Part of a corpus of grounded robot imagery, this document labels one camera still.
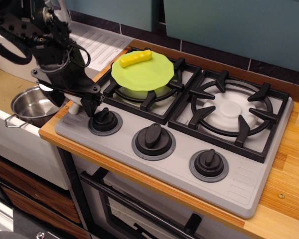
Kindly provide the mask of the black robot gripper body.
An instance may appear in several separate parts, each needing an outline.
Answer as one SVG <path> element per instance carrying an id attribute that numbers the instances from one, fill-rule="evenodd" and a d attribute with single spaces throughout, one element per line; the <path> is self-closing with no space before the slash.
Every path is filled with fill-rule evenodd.
<path id="1" fill-rule="evenodd" d="M 87 51 L 77 45 L 68 48 L 36 46 L 30 49 L 36 59 L 37 69 L 31 72 L 46 96 L 63 95 L 99 96 L 100 87 L 86 73 L 91 57 Z"/>

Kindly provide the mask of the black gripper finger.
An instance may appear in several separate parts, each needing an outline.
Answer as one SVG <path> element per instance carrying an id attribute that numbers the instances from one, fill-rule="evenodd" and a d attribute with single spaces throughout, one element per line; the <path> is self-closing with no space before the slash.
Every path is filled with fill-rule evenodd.
<path id="1" fill-rule="evenodd" d="M 55 106 L 61 107 L 64 103 L 65 96 L 56 89 L 49 88 L 43 84 L 39 84 L 39 88 L 43 95 L 50 100 Z"/>
<path id="2" fill-rule="evenodd" d="M 93 117 L 97 107 L 103 102 L 104 96 L 102 94 L 85 95 L 81 99 L 81 105 L 88 117 Z"/>

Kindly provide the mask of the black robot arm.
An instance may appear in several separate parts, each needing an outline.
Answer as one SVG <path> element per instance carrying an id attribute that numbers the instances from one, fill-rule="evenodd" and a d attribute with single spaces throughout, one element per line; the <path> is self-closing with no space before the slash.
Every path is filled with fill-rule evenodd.
<path id="1" fill-rule="evenodd" d="M 70 38 L 69 23 L 60 20 L 47 0 L 0 0 L 0 35 L 21 53 L 18 56 L 0 43 L 0 55 L 26 65 L 36 60 L 31 71 L 42 93 L 56 106 L 73 96 L 89 117 L 93 117 L 103 96 L 100 86 L 85 68 L 84 48 Z"/>

